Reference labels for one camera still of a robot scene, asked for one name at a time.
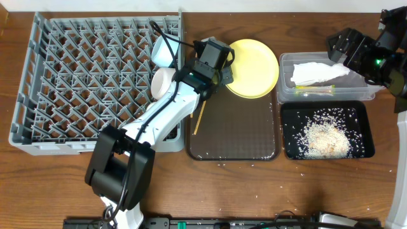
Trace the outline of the light blue bowl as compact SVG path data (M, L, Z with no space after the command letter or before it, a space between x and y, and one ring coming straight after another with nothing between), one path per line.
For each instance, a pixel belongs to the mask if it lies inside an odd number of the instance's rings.
M174 55L177 54L177 50L179 48L179 43L178 41L180 40L179 37L171 35L171 34L165 34L167 37L167 41L169 42L169 45L171 47L171 50L173 51ZM170 50L164 41L163 36L160 36L157 40L156 43L153 47L153 51L151 54L151 60L153 63L158 66L158 67L170 67L173 58L170 54Z

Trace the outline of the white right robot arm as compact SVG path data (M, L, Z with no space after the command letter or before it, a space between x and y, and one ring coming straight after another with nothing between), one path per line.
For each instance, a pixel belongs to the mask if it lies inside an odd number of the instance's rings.
M392 205L386 228L406 228L406 7L382 10L373 39L346 28L326 38L328 58L364 77L367 84L385 87L394 97L399 133L399 157Z

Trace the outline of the green yellow snack wrapper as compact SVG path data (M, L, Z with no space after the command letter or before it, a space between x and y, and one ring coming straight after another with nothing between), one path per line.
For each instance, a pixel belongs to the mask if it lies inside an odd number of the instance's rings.
M295 86L296 95L333 95L335 93L335 86Z

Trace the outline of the white napkin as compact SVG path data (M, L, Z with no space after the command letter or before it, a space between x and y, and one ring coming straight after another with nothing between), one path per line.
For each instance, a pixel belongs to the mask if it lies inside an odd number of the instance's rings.
M314 83L323 83L334 78L345 76L350 69L343 64L334 64L329 66L323 63L308 62L304 64L295 64L291 81L296 86L309 86Z

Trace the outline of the yellow plate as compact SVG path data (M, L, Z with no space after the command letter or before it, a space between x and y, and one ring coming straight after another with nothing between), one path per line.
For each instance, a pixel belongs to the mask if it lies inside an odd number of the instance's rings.
M245 99L257 99L273 90L279 78L279 63L272 50L254 39L240 39L230 44L235 56L229 91Z

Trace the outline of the pink bowl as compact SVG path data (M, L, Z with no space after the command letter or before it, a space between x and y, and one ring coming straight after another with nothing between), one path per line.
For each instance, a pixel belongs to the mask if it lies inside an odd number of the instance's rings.
M159 68L154 74L151 82L151 95L156 99L161 99L169 89L173 75L176 70L174 68Z

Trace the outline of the white cup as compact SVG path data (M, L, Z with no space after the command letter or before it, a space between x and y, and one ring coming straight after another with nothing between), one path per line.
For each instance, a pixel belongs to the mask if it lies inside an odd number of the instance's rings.
M146 111L148 111L149 109L151 109L155 104L156 104L156 102L150 103L150 104L147 106Z

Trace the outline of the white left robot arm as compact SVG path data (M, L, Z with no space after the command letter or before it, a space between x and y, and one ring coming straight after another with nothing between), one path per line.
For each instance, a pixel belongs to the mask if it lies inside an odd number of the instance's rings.
M144 216L139 203L151 182L157 147L218 87L233 81L235 52L229 45L208 38L195 41L193 47L197 55L182 69L169 76L154 75L153 85L163 92L155 104L122 128L108 125L100 132L85 183L106 208L87 228L140 227Z

